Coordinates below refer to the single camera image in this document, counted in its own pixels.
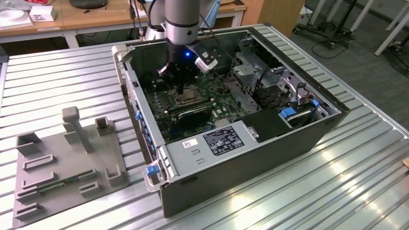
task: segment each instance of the psu label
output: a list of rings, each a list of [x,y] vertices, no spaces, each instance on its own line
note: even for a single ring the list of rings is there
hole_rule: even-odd
[[[206,134],[204,139],[216,156],[223,155],[244,146],[244,143],[232,126]]]

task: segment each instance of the open computer chassis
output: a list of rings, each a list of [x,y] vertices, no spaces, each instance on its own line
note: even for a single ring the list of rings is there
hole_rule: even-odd
[[[203,42],[220,51],[219,65],[192,76],[183,94],[156,74],[166,40],[112,49],[126,67],[144,180],[166,217],[307,153],[349,113],[252,27],[220,30],[216,38]]]

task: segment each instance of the white sticker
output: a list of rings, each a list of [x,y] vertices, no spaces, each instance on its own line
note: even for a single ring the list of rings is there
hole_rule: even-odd
[[[184,147],[186,147],[186,148],[190,148],[190,147],[192,147],[194,145],[198,145],[199,143],[198,143],[198,140],[196,140],[196,139],[192,139],[192,140],[186,141],[183,144],[184,144]]]
[[[60,30],[60,28],[59,27],[50,27],[50,28],[38,29],[38,31],[50,31],[50,30]]]

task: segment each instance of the white box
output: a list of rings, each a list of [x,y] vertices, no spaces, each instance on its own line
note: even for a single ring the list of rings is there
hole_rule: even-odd
[[[34,22],[51,22],[56,19],[56,11],[52,6],[34,6],[31,18]]]
[[[31,25],[32,25],[32,21],[31,21],[31,18],[27,12],[24,12],[24,15],[22,18],[18,18],[15,20],[0,20],[0,30],[10,30],[10,29],[31,26]]]

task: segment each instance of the motherboard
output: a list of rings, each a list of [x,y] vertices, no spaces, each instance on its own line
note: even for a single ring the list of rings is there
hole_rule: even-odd
[[[184,86],[183,94],[176,89],[144,92],[167,143],[219,128],[247,114],[227,88],[226,77],[202,74]]]

